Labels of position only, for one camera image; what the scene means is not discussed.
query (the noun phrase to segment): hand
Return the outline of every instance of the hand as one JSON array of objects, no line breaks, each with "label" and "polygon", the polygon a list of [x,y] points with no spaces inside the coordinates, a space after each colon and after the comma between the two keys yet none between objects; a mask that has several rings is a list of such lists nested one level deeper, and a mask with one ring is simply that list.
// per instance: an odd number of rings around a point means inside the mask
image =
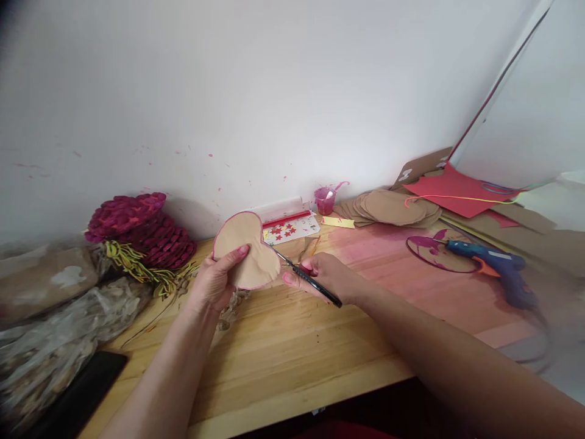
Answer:
[{"label": "hand", "polygon": [[213,310],[221,313],[235,290],[235,287],[228,283],[227,273],[246,257],[249,249],[248,245],[243,245],[218,261],[214,261],[211,254],[206,257],[191,286],[187,306],[198,309],[201,305],[210,305]]},{"label": "hand", "polygon": [[[317,253],[315,256],[302,261],[299,267],[335,294],[344,305],[355,305],[359,302],[360,296],[371,287],[369,280],[364,279],[335,256],[327,253]],[[290,271],[282,275],[282,281],[292,287],[305,290],[307,293],[311,293],[313,296],[329,303],[325,296]]]}]

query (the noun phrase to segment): yellow fringe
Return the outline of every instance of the yellow fringe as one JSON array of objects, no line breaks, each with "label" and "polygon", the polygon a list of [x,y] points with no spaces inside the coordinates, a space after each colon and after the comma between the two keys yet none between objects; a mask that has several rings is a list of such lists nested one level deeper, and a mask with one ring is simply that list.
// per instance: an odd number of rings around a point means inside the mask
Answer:
[{"label": "yellow fringe", "polygon": [[156,284],[154,296],[166,298],[177,291],[175,280],[181,277],[188,277],[199,268],[194,262],[189,262],[177,271],[160,268],[146,268],[140,260],[144,254],[132,248],[130,244],[120,244],[117,241],[105,242],[106,255],[114,263],[121,267],[126,273],[141,283],[149,282]]}]

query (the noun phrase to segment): pink edge trim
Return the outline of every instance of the pink edge trim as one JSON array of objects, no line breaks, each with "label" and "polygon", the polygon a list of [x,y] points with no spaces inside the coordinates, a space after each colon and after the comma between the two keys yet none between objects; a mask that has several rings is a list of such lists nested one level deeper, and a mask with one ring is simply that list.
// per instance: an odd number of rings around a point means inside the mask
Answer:
[{"label": "pink edge trim", "polygon": [[[228,218],[228,219],[227,219],[227,220],[224,222],[223,226],[221,226],[221,228],[218,230],[217,234],[215,235],[215,238],[213,239],[213,250],[212,250],[212,252],[211,252],[211,258],[212,258],[213,260],[215,260],[215,241],[217,241],[217,239],[218,239],[218,236],[219,236],[219,234],[221,233],[221,230],[224,228],[224,226],[227,224],[227,222],[228,222],[230,219],[232,219],[234,216],[237,216],[237,215],[239,215],[240,213],[253,213],[253,214],[256,216],[256,218],[258,218],[258,223],[259,223],[259,225],[260,225],[260,243],[261,243],[261,244],[263,244],[263,245],[265,245],[266,247],[268,247],[268,248],[269,248],[269,249],[272,251],[272,254],[274,255],[274,257],[275,257],[275,258],[278,260],[278,266],[280,267],[280,268],[278,269],[278,273],[280,274],[280,272],[282,271],[282,266],[280,265],[280,258],[279,258],[279,257],[278,257],[278,255],[277,255],[277,254],[274,252],[274,250],[272,250],[272,248],[271,248],[271,247],[270,247],[268,244],[266,244],[266,243],[264,242],[264,229],[262,228],[262,220],[260,219],[260,217],[259,217],[259,216],[258,216],[258,215],[257,215],[255,212],[252,212],[252,211],[250,211],[250,210],[243,210],[242,212],[238,212],[238,213],[236,213],[235,215],[232,215],[232,216],[230,216],[230,217],[229,217],[229,218]],[[266,285],[268,285],[270,282],[266,282],[265,284],[263,284],[263,285],[260,285],[259,287],[241,287],[241,286],[238,286],[238,285],[235,285],[235,287],[236,287],[236,288],[240,288],[241,290],[259,290],[260,288],[262,288],[262,287],[265,287]]]},{"label": "pink edge trim", "polygon": [[406,244],[406,248],[410,250],[410,253],[412,253],[413,255],[415,255],[421,261],[426,262],[427,264],[432,265],[435,268],[438,268],[438,269],[441,269],[441,270],[444,270],[444,271],[450,271],[451,273],[470,274],[470,273],[477,273],[479,271],[479,267],[477,267],[476,261],[473,261],[473,263],[475,264],[475,270],[473,270],[473,271],[455,271],[455,270],[452,270],[450,268],[440,267],[438,265],[435,265],[432,262],[429,262],[428,260],[424,259],[421,255],[419,255],[417,252],[415,252],[414,250],[412,250],[410,248],[410,246],[408,245],[408,240],[410,238],[414,238],[414,236],[420,236],[420,235],[413,235],[411,237],[406,238],[406,241],[404,241],[404,244]]}]

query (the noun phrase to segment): black object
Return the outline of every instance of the black object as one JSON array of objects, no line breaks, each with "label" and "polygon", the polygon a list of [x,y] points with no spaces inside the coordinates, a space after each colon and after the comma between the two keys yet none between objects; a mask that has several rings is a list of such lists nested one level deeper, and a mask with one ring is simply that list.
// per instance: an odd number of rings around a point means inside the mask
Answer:
[{"label": "black object", "polygon": [[328,289],[326,289],[323,285],[321,285],[319,282],[317,282],[316,280],[314,280],[311,276],[309,276],[307,273],[305,273],[304,271],[302,271],[299,267],[297,267],[295,264],[293,264],[291,261],[289,261],[287,258],[285,258],[284,256],[282,256],[280,253],[278,253],[276,250],[274,250],[276,252],[276,254],[278,256],[280,256],[280,258],[282,260],[284,260],[288,265],[290,265],[292,267],[292,270],[298,274],[300,276],[301,279],[305,280],[309,285],[311,285],[315,290],[317,290],[318,292],[320,292],[322,295],[324,295],[327,299],[331,300],[331,302],[333,303],[333,305],[337,306],[337,308],[341,308],[341,306],[343,305],[343,303],[339,300],[339,298],[337,296],[335,296],[335,294],[331,293]]},{"label": "black object", "polygon": [[125,355],[96,352],[69,387],[23,437],[75,439],[127,362],[128,357]]}]

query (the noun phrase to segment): scissor blade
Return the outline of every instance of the scissor blade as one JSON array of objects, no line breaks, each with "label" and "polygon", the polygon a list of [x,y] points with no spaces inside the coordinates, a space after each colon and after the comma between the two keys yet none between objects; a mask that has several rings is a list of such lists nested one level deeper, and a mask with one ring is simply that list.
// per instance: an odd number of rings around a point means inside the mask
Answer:
[{"label": "scissor blade", "polygon": [[294,266],[294,264],[293,264],[292,262],[290,262],[290,261],[289,261],[287,258],[285,258],[284,256],[282,256],[282,255],[281,255],[280,253],[278,253],[276,250],[274,250],[274,252],[275,252],[275,253],[276,253],[278,256],[280,256],[280,258],[281,258],[281,259],[282,259],[284,262],[286,262],[288,265],[290,265],[290,266]]}]

